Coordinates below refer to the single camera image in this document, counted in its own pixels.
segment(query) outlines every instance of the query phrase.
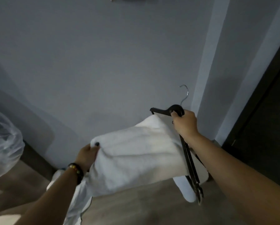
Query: clear plastic bag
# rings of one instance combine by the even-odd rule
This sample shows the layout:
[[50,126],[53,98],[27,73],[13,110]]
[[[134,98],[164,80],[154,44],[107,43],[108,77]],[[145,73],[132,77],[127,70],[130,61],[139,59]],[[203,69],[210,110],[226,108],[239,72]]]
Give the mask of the clear plastic bag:
[[0,176],[7,173],[23,153],[23,137],[11,121],[0,113]]

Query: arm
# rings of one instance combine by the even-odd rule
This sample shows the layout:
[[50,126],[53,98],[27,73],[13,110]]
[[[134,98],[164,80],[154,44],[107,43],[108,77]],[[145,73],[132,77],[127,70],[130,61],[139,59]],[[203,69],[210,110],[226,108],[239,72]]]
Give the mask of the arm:
[[280,224],[280,186],[234,158],[197,130],[195,114],[172,112],[175,129],[197,153],[223,193],[249,224]]
[[[84,174],[93,164],[99,147],[83,147],[75,160]],[[15,225],[62,225],[64,223],[76,184],[77,174],[68,168]]]

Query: door frame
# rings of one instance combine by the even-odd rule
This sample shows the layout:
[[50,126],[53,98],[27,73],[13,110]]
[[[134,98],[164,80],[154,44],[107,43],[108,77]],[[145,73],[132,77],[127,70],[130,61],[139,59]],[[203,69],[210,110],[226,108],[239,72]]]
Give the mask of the door frame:
[[262,76],[260,82],[249,98],[247,104],[239,115],[235,125],[222,145],[226,151],[230,151],[237,137],[243,132],[251,117],[260,106],[261,102],[269,92],[274,82],[280,75],[280,47]]

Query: bracelet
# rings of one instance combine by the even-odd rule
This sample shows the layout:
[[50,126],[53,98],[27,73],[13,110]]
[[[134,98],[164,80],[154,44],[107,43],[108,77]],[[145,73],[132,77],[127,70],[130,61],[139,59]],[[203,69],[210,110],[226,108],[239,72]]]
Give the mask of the bracelet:
[[72,169],[75,170],[75,172],[78,176],[78,184],[77,185],[79,185],[82,182],[82,179],[83,179],[83,170],[81,169],[81,167],[78,164],[73,162],[73,163],[69,164],[67,168],[72,168]]

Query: metal hook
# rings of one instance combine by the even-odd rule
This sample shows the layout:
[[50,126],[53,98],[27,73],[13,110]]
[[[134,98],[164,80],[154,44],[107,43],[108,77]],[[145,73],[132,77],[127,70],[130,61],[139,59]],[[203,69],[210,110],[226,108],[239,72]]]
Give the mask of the metal hook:
[[181,105],[181,106],[182,106],[182,103],[184,102],[184,100],[185,100],[186,98],[188,98],[188,94],[189,94],[189,89],[188,89],[188,87],[187,87],[186,85],[181,85],[181,86],[179,86],[179,88],[182,87],[182,86],[185,86],[185,87],[187,88],[187,96],[180,102],[180,105]]

